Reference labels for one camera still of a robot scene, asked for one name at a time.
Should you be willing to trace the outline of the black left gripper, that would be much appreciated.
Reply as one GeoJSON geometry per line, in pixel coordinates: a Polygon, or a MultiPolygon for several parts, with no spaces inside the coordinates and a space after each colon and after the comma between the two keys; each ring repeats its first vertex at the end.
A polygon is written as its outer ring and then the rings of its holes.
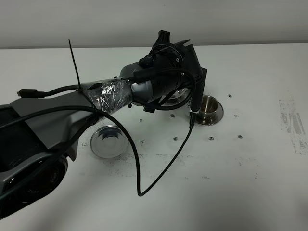
{"type": "Polygon", "coordinates": [[[158,32],[149,54],[139,59],[139,104],[162,106],[176,91],[188,89],[183,104],[200,105],[200,62],[187,42],[171,43],[170,32],[158,32]]]}

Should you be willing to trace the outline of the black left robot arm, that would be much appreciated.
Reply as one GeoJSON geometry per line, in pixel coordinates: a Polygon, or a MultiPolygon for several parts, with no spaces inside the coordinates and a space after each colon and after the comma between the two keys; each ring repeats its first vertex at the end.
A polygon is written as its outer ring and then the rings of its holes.
{"type": "Polygon", "coordinates": [[[62,180],[67,159],[87,128],[133,104],[146,112],[190,104],[190,127],[201,107],[207,70],[187,40],[170,42],[159,31],[150,52],[113,79],[64,86],[49,92],[22,89],[0,107],[0,204],[32,203],[62,180]]]}

